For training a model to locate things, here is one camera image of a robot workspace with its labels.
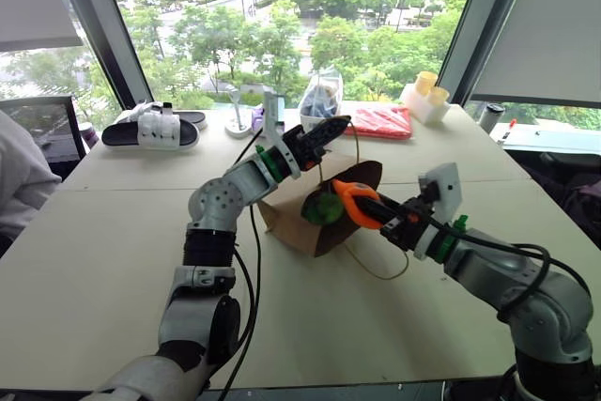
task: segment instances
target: green object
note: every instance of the green object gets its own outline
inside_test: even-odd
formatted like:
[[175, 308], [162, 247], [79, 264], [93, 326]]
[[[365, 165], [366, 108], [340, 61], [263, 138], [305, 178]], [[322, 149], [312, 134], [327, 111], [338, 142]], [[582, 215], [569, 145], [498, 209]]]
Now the green object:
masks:
[[261, 145], [256, 145], [254, 148], [256, 149], [256, 153], [259, 155], [259, 157], [261, 157], [263, 163], [267, 166], [267, 169], [270, 170], [270, 173], [273, 178], [275, 178], [275, 181], [280, 183], [282, 180], [284, 180], [284, 177], [282, 176], [282, 173], [280, 173], [277, 164], [275, 164], [270, 154], [265, 152], [265, 148], [263, 148]]
[[[468, 215], [461, 215], [453, 223], [453, 229], [458, 230], [462, 234], [467, 230]], [[438, 252], [435, 255], [431, 255], [432, 259], [437, 263], [444, 262], [444, 259], [454, 248], [457, 239], [455, 237], [447, 236], [439, 247]]]
[[300, 215], [311, 224], [328, 225], [337, 222], [345, 213], [345, 206], [334, 193], [313, 192], [302, 204]]

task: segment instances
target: roller shade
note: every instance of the roller shade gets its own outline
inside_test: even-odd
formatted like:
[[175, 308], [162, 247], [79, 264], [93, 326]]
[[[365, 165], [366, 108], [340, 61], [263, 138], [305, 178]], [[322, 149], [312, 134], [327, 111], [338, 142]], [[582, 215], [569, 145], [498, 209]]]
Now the roller shade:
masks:
[[490, 95], [599, 107], [601, 0], [516, 0], [472, 98]]
[[0, 0], [0, 52], [81, 44], [62, 0]]

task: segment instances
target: marker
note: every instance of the marker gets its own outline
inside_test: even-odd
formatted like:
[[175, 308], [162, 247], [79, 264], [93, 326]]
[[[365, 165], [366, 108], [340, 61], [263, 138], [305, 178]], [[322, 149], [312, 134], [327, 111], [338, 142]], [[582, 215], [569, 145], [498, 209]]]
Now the marker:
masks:
[[509, 130], [503, 135], [503, 137], [499, 141], [497, 141], [498, 145], [502, 145], [505, 142], [505, 140], [511, 133], [511, 129], [515, 126], [515, 124], [517, 124], [517, 119], [513, 118], [509, 123]]

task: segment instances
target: yellow cup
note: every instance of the yellow cup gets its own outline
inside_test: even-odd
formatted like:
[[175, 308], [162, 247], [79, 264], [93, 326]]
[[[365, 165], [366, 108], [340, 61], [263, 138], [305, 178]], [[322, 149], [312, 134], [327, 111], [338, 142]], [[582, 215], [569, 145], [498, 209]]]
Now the yellow cup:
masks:
[[429, 72], [427, 70], [423, 70], [419, 74], [417, 74], [417, 79], [415, 79], [415, 89], [422, 96], [428, 94], [428, 91], [434, 86], [439, 76], [434, 72]]
[[449, 99], [449, 92], [446, 89], [440, 86], [432, 86], [430, 88], [427, 100], [432, 105], [442, 105], [447, 99]]

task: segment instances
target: plastic bag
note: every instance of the plastic bag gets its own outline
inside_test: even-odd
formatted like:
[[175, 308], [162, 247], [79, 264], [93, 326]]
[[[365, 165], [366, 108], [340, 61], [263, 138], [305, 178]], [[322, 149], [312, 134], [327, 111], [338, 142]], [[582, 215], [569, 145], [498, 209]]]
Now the plastic bag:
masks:
[[[391, 106], [359, 108], [352, 115], [353, 125], [358, 135], [407, 140], [411, 137], [411, 119], [405, 107]], [[352, 134], [348, 128], [346, 134]]]
[[299, 105], [300, 122], [307, 129], [307, 126], [314, 126], [324, 117], [339, 115], [342, 98], [343, 81], [340, 72], [334, 67], [318, 71], [311, 77], [302, 95]]

